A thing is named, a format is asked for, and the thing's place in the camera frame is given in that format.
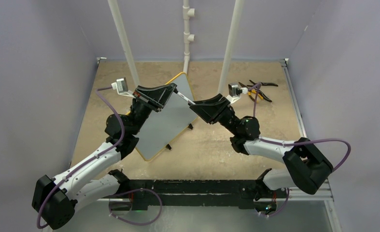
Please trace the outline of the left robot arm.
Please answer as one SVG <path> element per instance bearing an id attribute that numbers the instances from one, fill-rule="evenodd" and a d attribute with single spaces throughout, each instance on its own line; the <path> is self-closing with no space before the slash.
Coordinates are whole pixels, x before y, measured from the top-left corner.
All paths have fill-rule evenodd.
<path id="1" fill-rule="evenodd" d="M 132 97 L 127 115 L 119 114 L 101 95 L 101 91 L 110 89 Z M 136 148 L 139 142 L 137 134 L 151 112 L 160 112 L 176 90 L 177 85 L 169 83 L 158 87 L 138 86 L 134 91 L 129 91 L 119 82 L 96 89 L 96 95 L 112 111 L 106 121 L 105 133 L 108 137 L 75 166 L 54 177 L 44 175 L 38 179 L 32 199 L 32 207 L 38 213 L 37 228 L 59 229 L 70 221 L 83 204 L 90 204 L 109 195 L 125 197 L 129 184 L 126 182 L 128 178 L 121 171 L 112 171 L 99 180 L 94 178 Z"/>

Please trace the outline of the black metal whiteboard stand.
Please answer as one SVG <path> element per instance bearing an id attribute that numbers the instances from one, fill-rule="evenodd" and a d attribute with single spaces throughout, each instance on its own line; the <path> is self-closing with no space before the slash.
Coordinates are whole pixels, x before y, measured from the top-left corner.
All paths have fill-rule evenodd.
<path id="1" fill-rule="evenodd" d="M 168 150 L 172 150 L 172 144 L 187 130 L 193 130 L 194 126 L 192 123 L 188 124 L 181 132 L 179 132 L 169 143 L 165 145 L 165 148 Z"/>

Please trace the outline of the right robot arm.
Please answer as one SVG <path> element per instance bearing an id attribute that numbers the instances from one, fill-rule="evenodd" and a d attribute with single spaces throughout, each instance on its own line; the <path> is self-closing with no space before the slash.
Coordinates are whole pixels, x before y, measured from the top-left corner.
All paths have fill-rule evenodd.
<path id="1" fill-rule="evenodd" d="M 284 169 L 267 169 L 256 181 L 257 193 L 269 196 L 281 188 L 299 188 L 314 195 L 333 172 L 333 165 L 308 138 L 281 141 L 262 137 L 254 116 L 236 116 L 230 101 L 218 94 L 211 99 L 189 101 L 189 108 L 208 124 L 219 123 L 232 133 L 237 153 L 257 155 L 282 163 Z"/>

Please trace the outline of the black whiteboard marker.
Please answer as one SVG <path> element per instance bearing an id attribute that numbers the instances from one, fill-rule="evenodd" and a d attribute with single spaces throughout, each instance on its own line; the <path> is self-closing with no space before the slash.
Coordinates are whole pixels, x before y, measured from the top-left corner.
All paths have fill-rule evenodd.
<path id="1" fill-rule="evenodd" d="M 176 93 L 179 97 L 181 97 L 183 100 L 185 100 L 188 105 L 194 105 L 195 104 L 192 100 L 190 100 L 188 97 L 186 97 L 185 95 L 183 95 L 177 89 L 174 90 L 174 93 Z"/>

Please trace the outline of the yellow framed whiteboard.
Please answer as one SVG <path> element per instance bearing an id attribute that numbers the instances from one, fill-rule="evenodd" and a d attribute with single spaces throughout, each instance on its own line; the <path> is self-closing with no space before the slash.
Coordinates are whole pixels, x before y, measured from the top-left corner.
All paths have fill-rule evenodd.
<path id="1" fill-rule="evenodd" d="M 187 74 L 179 73 L 167 84 L 170 83 L 175 83 L 176 89 L 193 101 Z M 133 98 L 130 114 L 122 116 L 123 132 L 116 150 L 124 159 L 136 149 L 145 161 L 149 161 L 196 118 L 197 115 L 189 108 L 187 102 L 174 92 L 159 112 Z"/>

